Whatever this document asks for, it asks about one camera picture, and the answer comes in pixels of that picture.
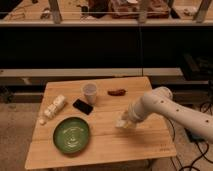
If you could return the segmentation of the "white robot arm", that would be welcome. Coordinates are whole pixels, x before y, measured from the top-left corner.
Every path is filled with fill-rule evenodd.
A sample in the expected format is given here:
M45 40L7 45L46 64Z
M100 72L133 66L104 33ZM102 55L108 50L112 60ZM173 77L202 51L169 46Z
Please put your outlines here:
M125 128L145 121L152 113L170 118L194 134L213 143L213 116L184 107L173 101L173 94L167 87L158 87L145 92L131 103L121 115Z

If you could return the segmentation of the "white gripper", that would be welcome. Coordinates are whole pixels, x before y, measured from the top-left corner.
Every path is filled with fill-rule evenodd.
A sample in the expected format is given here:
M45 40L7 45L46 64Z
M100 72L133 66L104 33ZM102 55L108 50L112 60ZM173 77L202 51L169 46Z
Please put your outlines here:
M127 113L124 112L120 119L127 120L129 118L129 128L135 129L137 126L136 123L143 122L150 114L151 111L144 107L140 99L137 99L129 104Z

